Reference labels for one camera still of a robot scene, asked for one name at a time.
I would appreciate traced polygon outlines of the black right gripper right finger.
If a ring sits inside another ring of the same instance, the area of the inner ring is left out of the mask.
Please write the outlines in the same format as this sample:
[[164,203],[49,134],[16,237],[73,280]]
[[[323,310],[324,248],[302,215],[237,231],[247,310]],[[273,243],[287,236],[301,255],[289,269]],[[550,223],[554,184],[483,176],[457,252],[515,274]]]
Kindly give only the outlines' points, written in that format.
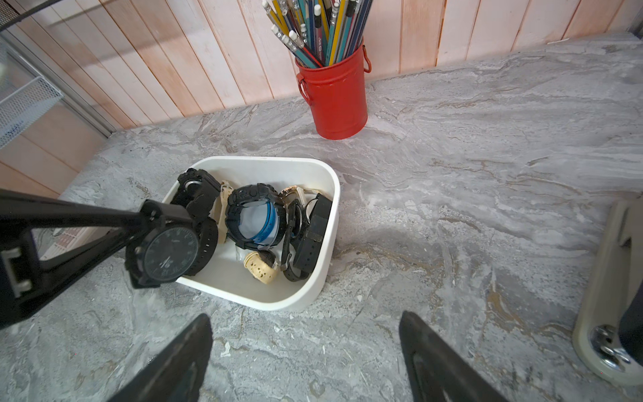
[[405,311],[400,344],[415,401],[504,401],[417,314]]

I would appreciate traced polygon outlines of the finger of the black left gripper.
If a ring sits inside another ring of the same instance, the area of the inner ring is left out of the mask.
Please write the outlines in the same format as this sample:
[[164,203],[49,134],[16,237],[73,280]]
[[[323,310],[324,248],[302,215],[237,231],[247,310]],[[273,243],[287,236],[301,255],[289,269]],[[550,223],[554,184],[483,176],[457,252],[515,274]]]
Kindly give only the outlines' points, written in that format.
[[[1,191],[1,328],[31,318],[150,228],[148,215]],[[100,239],[42,260],[34,229],[110,228]]]

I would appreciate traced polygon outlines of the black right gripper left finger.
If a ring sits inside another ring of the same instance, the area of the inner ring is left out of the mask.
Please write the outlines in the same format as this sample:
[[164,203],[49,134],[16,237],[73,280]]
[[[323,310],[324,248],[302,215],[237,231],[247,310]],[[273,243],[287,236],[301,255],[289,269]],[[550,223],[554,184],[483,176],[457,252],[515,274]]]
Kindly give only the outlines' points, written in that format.
[[213,346],[209,316],[200,314],[112,401],[197,401]]

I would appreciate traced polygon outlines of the black watch with keychain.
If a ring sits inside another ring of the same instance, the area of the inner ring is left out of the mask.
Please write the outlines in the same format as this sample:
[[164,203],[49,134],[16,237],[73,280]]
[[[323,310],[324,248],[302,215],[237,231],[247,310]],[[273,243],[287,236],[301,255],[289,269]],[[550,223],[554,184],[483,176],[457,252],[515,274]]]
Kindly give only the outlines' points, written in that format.
[[214,201],[204,196],[186,207],[145,201],[140,212],[147,219],[146,229],[126,248],[132,286],[159,287],[201,272],[219,241],[218,224],[210,217],[213,207]]

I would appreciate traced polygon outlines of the blue translucent plastic watch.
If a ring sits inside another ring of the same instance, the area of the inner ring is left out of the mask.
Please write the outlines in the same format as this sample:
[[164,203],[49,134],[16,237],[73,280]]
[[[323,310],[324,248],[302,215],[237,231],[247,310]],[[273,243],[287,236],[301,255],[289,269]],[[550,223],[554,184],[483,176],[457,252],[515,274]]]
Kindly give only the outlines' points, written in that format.
[[241,209],[239,231],[255,244],[271,244],[276,237],[278,224],[276,207],[270,201],[252,202]]

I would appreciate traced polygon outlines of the black digital watch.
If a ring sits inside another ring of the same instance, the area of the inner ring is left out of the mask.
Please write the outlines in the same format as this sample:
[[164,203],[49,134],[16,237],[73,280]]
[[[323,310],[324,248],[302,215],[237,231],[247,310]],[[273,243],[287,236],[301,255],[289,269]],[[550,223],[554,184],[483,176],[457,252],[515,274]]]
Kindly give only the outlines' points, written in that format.
[[294,199],[289,203],[286,212],[286,232],[283,238],[280,267],[286,279],[289,281],[303,281],[308,278],[309,273],[301,271],[300,274],[296,274],[293,271],[291,266],[291,248],[294,247],[296,249],[300,245],[310,226],[310,221],[306,215],[306,209],[299,199]]
[[286,207],[269,184],[235,189],[228,198],[225,223],[228,236],[243,250],[276,247],[286,231]]
[[188,169],[177,178],[178,188],[170,204],[187,210],[195,223],[206,220],[220,196],[221,184],[203,169]]

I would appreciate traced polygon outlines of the gold bracelet watch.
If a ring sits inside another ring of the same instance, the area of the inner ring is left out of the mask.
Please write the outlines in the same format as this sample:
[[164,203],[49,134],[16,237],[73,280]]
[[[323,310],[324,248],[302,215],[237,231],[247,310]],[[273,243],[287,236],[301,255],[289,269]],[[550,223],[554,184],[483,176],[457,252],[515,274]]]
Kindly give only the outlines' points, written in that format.
[[295,200],[298,200],[302,205],[306,205],[313,200],[318,191],[316,189],[308,189],[301,186],[293,185],[279,192],[279,197],[284,203],[284,206],[289,206]]

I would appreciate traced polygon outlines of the cream silicone watch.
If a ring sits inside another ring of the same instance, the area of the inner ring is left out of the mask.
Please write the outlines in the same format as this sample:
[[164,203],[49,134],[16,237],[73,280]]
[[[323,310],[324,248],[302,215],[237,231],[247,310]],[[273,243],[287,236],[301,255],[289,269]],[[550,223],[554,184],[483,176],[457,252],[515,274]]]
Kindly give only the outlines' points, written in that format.
[[228,207],[229,197],[233,192],[234,188],[230,185],[230,183],[223,180],[221,182],[220,195],[214,202],[214,208],[211,213],[211,217],[216,221],[220,234],[225,234],[228,230],[225,223],[226,210]]

